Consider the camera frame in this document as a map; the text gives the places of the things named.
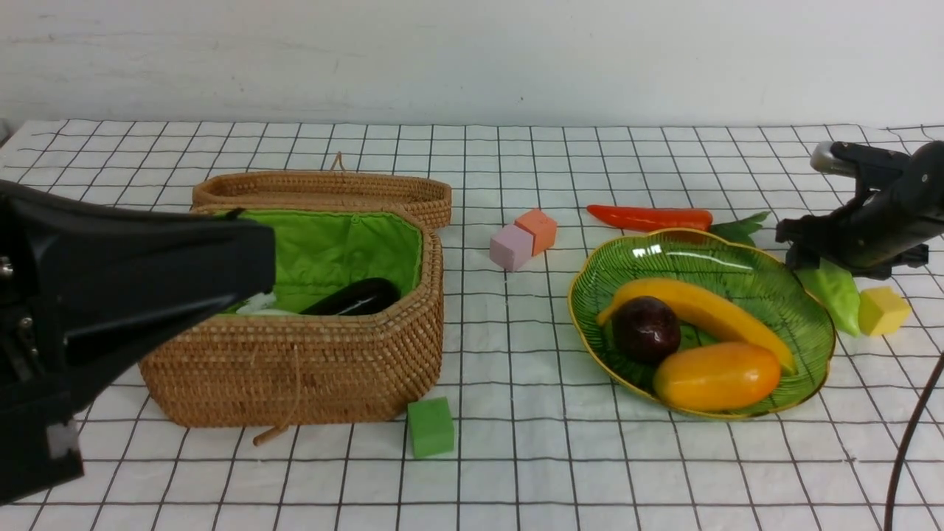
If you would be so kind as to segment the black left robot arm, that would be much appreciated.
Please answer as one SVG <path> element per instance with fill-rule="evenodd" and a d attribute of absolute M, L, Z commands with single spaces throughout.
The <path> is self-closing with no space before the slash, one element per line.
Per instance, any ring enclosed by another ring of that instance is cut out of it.
<path fill-rule="evenodd" d="M 84 474 L 75 415 L 180 333 L 274 286 L 274 231 L 3 181 L 2 504 Z"/>

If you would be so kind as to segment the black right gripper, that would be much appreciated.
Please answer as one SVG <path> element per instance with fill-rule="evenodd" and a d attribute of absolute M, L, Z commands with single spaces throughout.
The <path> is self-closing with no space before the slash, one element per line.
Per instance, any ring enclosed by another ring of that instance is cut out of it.
<path fill-rule="evenodd" d="M 943 142 L 921 145 L 900 178 L 873 188 L 854 180 L 854 195 L 830 215 L 783 219 L 775 240 L 788 243 L 785 265 L 843 266 L 853 277 L 886 281 L 895 268 L 924 268 L 928 241 L 942 235 Z"/>

